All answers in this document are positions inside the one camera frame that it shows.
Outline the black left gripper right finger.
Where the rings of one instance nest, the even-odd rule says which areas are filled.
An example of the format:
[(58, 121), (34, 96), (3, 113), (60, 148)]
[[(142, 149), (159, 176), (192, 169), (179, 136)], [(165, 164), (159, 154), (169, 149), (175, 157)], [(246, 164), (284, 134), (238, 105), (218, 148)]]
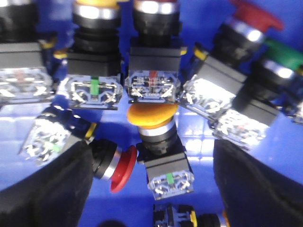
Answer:
[(214, 142), (214, 178), (232, 227), (301, 227), (303, 186), (227, 140)]

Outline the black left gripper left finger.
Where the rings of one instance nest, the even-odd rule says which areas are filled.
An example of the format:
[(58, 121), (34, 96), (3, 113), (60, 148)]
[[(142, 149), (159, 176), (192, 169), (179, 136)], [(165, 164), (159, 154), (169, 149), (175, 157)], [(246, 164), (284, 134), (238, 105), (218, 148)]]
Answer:
[(72, 149), (0, 192), (2, 227), (76, 227), (89, 195), (91, 155)]

